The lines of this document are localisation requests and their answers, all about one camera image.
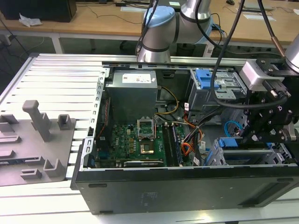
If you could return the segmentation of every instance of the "black computer case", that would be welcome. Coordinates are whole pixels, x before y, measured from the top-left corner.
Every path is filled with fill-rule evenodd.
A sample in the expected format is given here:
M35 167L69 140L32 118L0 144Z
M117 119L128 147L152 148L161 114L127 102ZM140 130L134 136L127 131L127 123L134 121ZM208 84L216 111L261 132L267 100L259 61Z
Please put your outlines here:
M75 0L0 0L0 11L7 20L19 14L41 21L70 22L77 10Z

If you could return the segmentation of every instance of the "white label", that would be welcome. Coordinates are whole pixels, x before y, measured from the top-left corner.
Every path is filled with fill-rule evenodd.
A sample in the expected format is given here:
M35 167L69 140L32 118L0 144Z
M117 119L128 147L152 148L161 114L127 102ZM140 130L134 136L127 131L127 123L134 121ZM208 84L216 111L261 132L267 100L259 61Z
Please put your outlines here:
M122 83L151 83L150 74L123 74Z
M248 20L263 20L262 15L244 15ZM269 21L276 21L273 17L268 16Z
M205 141L201 141L201 145L199 147L202 150L206 150L206 142Z
M193 162L194 162L196 165L199 165L199 159L197 159L196 157L194 157Z
M185 103L184 106L185 106L185 111L189 111L189 104Z
M171 6L180 6L179 2L176 2L176 1L170 1L169 4Z

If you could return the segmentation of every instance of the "white paper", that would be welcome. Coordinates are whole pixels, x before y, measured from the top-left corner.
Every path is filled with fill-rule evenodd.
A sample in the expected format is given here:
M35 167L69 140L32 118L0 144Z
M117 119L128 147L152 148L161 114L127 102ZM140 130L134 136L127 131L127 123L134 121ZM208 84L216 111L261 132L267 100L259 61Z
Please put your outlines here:
M122 83L151 83L150 74L123 74Z
M202 150L206 150L206 142L205 141L201 141L199 148L202 149Z
M22 16L21 14L20 14L19 22L24 24L27 27L42 25L42 22L40 19L27 18L25 16Z
M146 8L136 8L136 7L121 7L121 11L123 12L136 12L136 13L144 13L146 12Z
M263 20L262 15L244 15L248 20ZM269 21L276 21L273 17L268 16Z
M194 162L196 165L199 165L199 159L197 159L196 157L194 157L193 162Z
M170 1L169 4L171 6L180 6L179 2L176 2L176 1Z

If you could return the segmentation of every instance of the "cpu socket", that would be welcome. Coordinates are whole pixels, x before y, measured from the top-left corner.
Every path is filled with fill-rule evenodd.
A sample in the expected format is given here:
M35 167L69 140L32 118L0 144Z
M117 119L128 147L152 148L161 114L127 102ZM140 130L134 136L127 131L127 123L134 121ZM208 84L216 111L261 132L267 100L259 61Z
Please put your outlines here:
M154 154L154 141L145 140L139 142L140 154Z

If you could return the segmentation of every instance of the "ram slot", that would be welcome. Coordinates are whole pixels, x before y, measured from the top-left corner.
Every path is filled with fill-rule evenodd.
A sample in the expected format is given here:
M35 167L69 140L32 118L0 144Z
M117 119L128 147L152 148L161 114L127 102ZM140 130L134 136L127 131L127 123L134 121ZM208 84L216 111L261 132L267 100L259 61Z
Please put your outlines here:
M163 126L162 132L163 132L166 164L168 167L177 167L178 158L177 158L172 129L171 127Z

